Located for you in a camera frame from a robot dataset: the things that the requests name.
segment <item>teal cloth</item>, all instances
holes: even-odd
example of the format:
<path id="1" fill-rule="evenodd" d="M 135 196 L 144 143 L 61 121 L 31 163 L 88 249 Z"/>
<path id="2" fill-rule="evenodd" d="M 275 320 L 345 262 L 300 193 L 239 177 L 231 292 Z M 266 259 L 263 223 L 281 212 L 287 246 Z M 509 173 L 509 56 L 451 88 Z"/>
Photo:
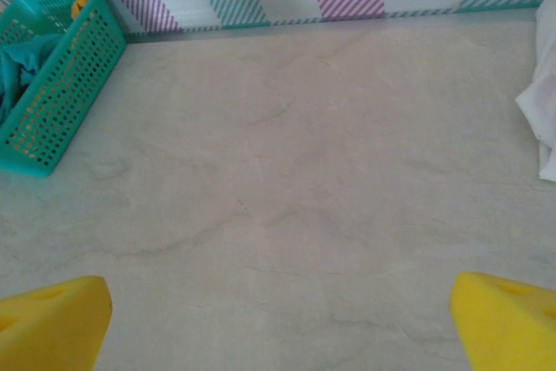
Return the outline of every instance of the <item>teal cloth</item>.
<path id="1" fill-rule="evenodd" d="M 0 124 L 43 67 L 62 36 L 35 36 L 27 43 L 5 45 L 0 50 Z"/>

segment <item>marble surface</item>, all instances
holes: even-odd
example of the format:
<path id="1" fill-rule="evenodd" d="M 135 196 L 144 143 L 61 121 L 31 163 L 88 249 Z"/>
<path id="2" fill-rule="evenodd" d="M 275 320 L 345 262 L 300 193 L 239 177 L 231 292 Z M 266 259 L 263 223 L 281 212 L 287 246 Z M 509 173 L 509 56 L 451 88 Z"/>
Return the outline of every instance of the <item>marble surface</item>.
<path id="1" fill-rule="evenodd" d="M 131 45 L 55 174 L 0 174 L 0 296 L 106 277 L 97 370 L 468 370 L 480 270 L 556 288 L 513 99 L 534 23 Z"/>

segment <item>yellow object in basket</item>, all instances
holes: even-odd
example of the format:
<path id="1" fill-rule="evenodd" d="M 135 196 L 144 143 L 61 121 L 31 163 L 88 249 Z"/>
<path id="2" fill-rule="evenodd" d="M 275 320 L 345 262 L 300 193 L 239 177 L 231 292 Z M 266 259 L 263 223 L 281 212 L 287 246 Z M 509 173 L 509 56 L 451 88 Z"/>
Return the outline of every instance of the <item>yellow object in basket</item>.
<path id="1" fill-rule="evenodd" d="M 76 0 L 72 5 L 71 5 L 71 18 L 75 19 L 77 17 L 77 15 L 79 15 L 79 12 L 81 12 L 81 10 L 85 7 L 85 5 L 87 4 L 89 0 Z"/>
<path id="2" fill-rule="evenodd" d="M 0 369 L 90 371 L 112 315 L 102 277 L 0 300 Z"/>
<path id="3" fill-rule="evenodd" d="M 474 371 L 556 370 L 556 291 L 461 273 L 451 309 Z"/>

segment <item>plastic basket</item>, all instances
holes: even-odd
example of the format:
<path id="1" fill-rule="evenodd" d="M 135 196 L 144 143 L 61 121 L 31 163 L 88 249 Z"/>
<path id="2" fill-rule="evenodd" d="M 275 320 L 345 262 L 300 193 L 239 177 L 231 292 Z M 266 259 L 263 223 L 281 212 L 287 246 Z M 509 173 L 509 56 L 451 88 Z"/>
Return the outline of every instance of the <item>plastic basket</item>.
<path id="1" fill-rule="evenodd" d="M 0 16 L 0 45 L 65 34 L 0 127 L 0 169 L 48 176 L 125 50 L 106 0 L 14 0 Z"/>

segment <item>white cloth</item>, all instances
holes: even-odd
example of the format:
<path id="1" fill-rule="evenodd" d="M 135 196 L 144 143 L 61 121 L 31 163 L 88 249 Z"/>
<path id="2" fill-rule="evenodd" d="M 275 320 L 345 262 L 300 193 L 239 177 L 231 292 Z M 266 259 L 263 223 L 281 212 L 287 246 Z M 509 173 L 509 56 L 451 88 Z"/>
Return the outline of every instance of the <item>white cloth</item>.
<path id="1" fill-rule="evenodd" d="M 540 141 L 539 177 L 556 182 L 556 0 L 545 0 L 536 17 L 537 67 L 516 102 Z"/>

